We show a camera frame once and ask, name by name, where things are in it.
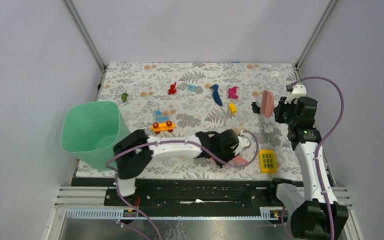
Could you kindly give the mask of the pink brush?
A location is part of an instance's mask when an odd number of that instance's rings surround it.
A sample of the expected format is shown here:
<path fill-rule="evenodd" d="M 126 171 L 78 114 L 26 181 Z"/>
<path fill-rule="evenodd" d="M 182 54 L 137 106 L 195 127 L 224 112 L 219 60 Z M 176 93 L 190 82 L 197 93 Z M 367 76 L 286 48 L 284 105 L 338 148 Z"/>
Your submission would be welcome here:
<path fill-rule="evenodd" d="M 275 108 L 274 101 L 275 101 L 275 98 L 271 91 L 264 90 L 262 92 L 260 113 L 264 115 L 265 118 L 270 118 L 274 113 L 274 108 Z"/>

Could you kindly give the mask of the pink dustpan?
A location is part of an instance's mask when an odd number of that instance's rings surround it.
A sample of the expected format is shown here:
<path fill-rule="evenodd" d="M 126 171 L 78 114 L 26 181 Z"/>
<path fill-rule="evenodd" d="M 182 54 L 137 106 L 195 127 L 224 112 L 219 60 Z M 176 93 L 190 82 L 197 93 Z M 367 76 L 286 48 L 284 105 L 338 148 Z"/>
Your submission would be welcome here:
<path fill-rule="evenodd" d="M 241 157 L 240 155 L 237 155 L 236 157 L 234 157 L 229 162 L 231 162 L 231 163 L 233 162 L 236 165 L 242 165 L 242 164 L 246 164 L 247 163 L 247 161 L 243 157 Z"/>

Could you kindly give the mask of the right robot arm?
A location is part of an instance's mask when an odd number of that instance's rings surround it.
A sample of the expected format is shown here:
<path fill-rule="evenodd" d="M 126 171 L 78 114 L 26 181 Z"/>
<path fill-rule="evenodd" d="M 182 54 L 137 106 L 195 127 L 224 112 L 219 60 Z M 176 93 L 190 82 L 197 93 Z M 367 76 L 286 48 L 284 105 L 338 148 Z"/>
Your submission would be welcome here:
<path fill-rule="evenodd" d="M 266 198 L 273 206 L 283 203 L 294 238 L 337 240 L 349 214 L 335 196 L 324 166 L 322 137 L 314 126 L 317 105 L 307 96 L 293 100 L 282 96 L 274 108 L 275 121 L 288 126 L 287 138 L 300 165 L 304 195 L 291 180 L 277 180 Z"/>

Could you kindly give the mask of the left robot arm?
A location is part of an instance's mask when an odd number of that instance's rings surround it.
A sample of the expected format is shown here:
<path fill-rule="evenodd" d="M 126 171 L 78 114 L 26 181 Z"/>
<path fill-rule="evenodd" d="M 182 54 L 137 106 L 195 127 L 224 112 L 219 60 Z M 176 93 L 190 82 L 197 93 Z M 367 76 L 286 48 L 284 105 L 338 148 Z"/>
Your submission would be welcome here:
<path fill-rule="evenodd" d="M 152 160 L 186 158 L 214 159 L 219 167 L 226 165 L 250 146 L 250 141 L 232 129 L 221 133 L 199 131 L 186 137 L 156 137 L 139 129 L 113 147 L 116 164 L 116 199 L 124 206 L 135 200 L 136 177 Z"/>

